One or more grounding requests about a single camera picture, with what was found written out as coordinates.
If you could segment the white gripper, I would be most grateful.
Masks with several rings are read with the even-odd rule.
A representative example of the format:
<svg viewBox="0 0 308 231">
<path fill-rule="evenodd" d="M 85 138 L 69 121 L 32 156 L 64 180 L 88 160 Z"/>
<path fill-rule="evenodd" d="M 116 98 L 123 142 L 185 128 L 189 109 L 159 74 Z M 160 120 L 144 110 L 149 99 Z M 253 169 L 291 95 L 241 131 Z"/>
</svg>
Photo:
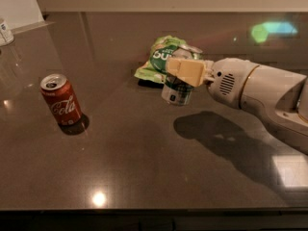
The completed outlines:
<svg viewBox="0 0 308 231">
<path fill-rule="evenodd" d="M 211 67 L 214 80 L 207 85 L 207 90 L 217 102 L 239 109 L 245 83 L 258 66 L 251 61 L 235 58 L 217 61 Z M 204 81 L 206 64 L 199 60 L 169 58 L 166 70 L 196 88 Z"/>
</svg>

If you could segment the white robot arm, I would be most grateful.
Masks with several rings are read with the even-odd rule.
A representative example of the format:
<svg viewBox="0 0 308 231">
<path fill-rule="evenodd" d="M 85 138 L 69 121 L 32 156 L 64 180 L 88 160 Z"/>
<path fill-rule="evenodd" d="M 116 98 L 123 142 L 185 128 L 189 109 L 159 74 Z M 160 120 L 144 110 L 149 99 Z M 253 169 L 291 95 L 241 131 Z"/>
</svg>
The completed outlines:
<svg viewBox="0 0 308 231">
<path fill-rule="evenodd" d="M 194 88 L 205 85 L 214 100 L 258 117 L 271 135 L 308 154 L 307 76 L 235 58 L 169 58 L 166 70 Z"/>
</svg>

